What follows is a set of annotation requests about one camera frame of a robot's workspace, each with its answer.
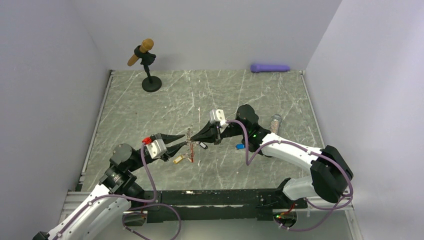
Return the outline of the red handled metal keyring holder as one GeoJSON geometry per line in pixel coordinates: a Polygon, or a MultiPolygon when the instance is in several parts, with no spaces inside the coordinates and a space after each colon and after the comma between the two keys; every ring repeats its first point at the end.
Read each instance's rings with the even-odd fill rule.
{"type": "Polygon", "coordinates": [[[185,157],[191,162],[194,162],[194,156],[195,156],[195,142],[192,141],[192,133],[193,133],[193,126],[187,128],[186,131],[186,145],[188,146],[187,152],[185,154],[185,157]]]}

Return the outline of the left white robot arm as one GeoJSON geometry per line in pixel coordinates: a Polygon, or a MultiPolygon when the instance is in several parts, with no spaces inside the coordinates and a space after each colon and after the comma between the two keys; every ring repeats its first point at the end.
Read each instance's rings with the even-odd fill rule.
{"type": "Polygon", "coordinates": [[[34,239],[91,240],[126,211],[141,214],[144,208],[158,209],[162,205],[161,193],[155,185],[152,191],[146,192],[136,183],[133,172],[144,168],[150,183],[154,184],[147,165],[158,159],[168,161],[186,142],[166,145],[181,138],[182,134],[157,133],[142,140],[138,150],[126,143],[117,145],[109,159],[109,168],[88,197],[60,224],[48,232],[38,232],[34,239]]]}

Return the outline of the yellow tagged key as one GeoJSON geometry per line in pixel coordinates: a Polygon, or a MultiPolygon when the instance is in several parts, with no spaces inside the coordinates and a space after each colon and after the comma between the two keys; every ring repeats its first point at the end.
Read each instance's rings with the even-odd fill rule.
{"type": "Polygon", "coordinates": [[[185,158],[186,158],[186,155],[185,155],[185,154],[181,154],[181,155],[177,156],[177,157],[173,160],[173,163],[174,163],[174,164],[178,164],[178,163],[180,163],[181,161],[183,161],[185,158]]]}

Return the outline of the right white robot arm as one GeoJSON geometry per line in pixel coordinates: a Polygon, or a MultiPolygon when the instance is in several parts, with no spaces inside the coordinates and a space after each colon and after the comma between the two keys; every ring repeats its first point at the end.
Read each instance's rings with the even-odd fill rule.
{"type": "Polygon", "coordinates": [[[340,152],[333,146],[311,147],[287,140],[259,125],[259,116],[249,104],[241,105],[234,120],[227,120],[222,109],[209,113],[208,123],[190,139],[195,142],[218,145],[222,139],[242,136],[248,153],[246,165],[256,155],[281,159],[308,172],[306,177],[283,181],[276,193],[276,203],[288,208],[296,200],[320,197],[329,203],[337,203],[342,197],[353,195],[353,172],[340,152]]]}

